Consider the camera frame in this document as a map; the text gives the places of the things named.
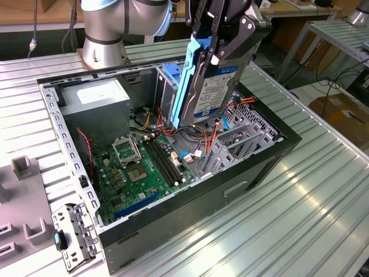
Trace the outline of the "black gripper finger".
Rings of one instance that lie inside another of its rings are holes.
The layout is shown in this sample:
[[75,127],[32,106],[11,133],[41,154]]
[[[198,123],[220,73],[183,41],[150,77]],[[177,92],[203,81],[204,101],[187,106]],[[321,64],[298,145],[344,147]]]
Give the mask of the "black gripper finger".
[[212,39],[206,57],[207,63],[238,59],[260,42],[272,30],[272,23],[259,11],[261,1],[236,17],[227,17],[228,1],[212,1],[208,11],[213,16]]
[[194,37],[204,37],[204,26],[202,19],[207,8],[207,0],[185,0],[185,24],[192,28],[192,35]]

